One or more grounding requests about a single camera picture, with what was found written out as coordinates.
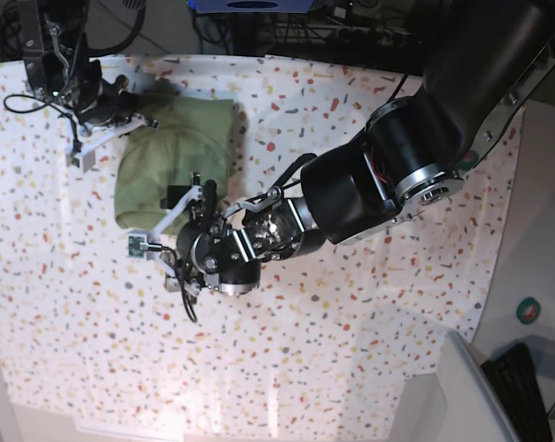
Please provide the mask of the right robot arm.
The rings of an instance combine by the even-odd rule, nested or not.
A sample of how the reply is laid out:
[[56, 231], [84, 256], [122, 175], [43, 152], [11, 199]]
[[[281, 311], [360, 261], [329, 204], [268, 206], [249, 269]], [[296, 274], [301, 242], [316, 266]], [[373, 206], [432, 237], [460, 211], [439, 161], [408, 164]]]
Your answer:
[[17, 110], [5, 104], [5, 109], [24, 115], [51, 108], [81, 126], [111, 127], [131, 122], [138, 97], [126, 90], [125, 76], [113, 82], [106, 80], [100, 64], [102, 57], [128, 49], [144, 25], [144, 1], [122, 4], [135, 13], [128, 35], [113, 46], [96, 49], [87, 41], [88, 1], [18, 1], [28, 98], [40, 105]]

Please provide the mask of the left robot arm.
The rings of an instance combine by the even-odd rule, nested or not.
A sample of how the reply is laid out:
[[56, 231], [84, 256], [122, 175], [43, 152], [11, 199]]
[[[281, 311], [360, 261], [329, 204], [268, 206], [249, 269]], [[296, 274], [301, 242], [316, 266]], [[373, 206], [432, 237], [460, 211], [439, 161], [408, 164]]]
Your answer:
[[242, 295], [265, 262], [352, 244], [456, 192], [551, 68], [555, 1], [473, 1], [450, 18], [410, 96], [393, 94], [348, 143], [299, 157], [262, 195], [220, 209], [212, 181], [187, 212], [168, 275], [187, 297]]

